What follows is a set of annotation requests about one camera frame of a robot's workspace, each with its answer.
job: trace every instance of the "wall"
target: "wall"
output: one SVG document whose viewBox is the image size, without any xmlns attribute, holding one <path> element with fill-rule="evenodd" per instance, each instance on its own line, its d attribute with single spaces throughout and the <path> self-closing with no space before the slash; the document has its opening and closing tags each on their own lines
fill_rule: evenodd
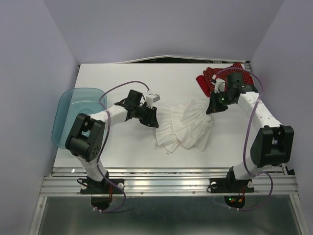
<svg viewBox="0 0 313 235">
<path fill-rule="evenodd" d="M 28 234 L 61 94 L 77 64 L 42 0 L 0 2 L 0 234 Z"/>
<path fill-rule="evenodd" d="M 79 63 L 250 60 L 283 0 L 44 0 Z"/>
<path fill-rule="evenodd" d="M 313 234 L 312 9 L 311 0 L 285 0 L 251 64 L 264 84 L 263 101 L 295 130 L 291 166 Z"/>
</svg>

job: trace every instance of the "translucent container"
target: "translucent container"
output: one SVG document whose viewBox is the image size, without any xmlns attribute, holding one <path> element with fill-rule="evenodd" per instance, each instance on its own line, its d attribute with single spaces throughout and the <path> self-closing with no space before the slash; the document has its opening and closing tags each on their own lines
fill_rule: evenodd
<svg viewBox="0 0 313 235">
<path fill-rule="evenodd" d="M 65 148 L 68 134 L 78 114 L 95 114 L 103 111 L 103 107 L 98 103 L 103 94 L 102 90 L 96 88 L 74 88 L 63 93 L 52 130 L 52 142 L 55 146 Z M 105 96 L 101 101 L 107 105 Z"/>
</svg>

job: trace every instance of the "red polka dot cloth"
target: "red polka dot cloth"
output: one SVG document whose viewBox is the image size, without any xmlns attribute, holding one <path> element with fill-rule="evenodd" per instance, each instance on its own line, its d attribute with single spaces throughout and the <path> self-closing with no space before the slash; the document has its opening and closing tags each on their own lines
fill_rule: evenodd
<svg viewBox="0 0 313 235">
<path fill-rule="evenodd" d="M 216 78 L 221 78 L 226 82 L 226 76 L 228 74 L 232 72 L 241 72 L 243 75 L 244 83 L 247 85 L 254 85 L 253 79 L 248 72 L 236 69 L 236 68 L 243 69 L 239 62 L 234 63 L 232 66 L 230 66 L 230 68 L 234 69 L 221 72 Z M 214 91 L 214 85 L 211 82 L 213 75 L 216 75 L 221 70 L 223 69 L 213 69 L 208 67 L 205 71 L 203 71 L 204 76 L 200 75 L 197 77 L 196 80 L 207 97 L 210 97 L 211 91 Z"/>
</svg>

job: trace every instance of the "glass panel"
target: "glass panel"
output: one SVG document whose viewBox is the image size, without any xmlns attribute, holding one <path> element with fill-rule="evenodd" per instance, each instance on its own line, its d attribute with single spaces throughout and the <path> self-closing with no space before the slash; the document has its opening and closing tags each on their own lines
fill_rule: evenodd
<svg viewBox="0 0 313 235">
<path fill-rule="evenodd" d="M 248 196 L 245 208 L 265 196 Z M 114 198 L 112 206 L 121 202 Z M 128 198 L 122 211 L 92 211 L 90 198 L 47 200 L 41 235 L 296 235 L 299 232 L 290 197 L 272 196 L 263 207 L 236 212 L 221 207 L 223 197 Z"/>
</svg>

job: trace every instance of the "crumpled white cloth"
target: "crumpled white cloth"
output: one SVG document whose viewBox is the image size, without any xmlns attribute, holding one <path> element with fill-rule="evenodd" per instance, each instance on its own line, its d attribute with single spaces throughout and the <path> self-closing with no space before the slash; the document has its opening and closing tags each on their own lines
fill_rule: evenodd
<svg viewBox="0 0 313 235">
<path fill-rule="evenodd" d="M 156 141 L 173 153 L 181 144 L 186 149 L 193 147 L 204 151 L 212 124 L 211 115 L 205 112 L 210 99 L 191 100 L 188 103 L 163 104 L 156 110 L 159 128 L 156 129 Z"/>
</svg>

